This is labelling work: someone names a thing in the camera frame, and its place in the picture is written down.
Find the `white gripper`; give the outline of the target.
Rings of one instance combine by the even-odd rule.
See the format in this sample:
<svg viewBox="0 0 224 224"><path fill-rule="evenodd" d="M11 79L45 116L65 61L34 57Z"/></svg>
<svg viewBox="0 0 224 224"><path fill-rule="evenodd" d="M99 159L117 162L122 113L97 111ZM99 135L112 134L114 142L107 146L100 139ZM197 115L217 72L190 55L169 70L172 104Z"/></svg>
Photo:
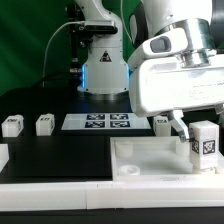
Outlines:
<svg viewBox="0 0 224 224"><path fill-rule="evenodd" d="M216 114L224 113L224 58L210 62L210 66L197 68L181 68L176 58L143 62L130 77L132 111L139 117L170 111L168 120L180 141L192 142L194 132L182 120L183 111L216 105Z"/></svg>

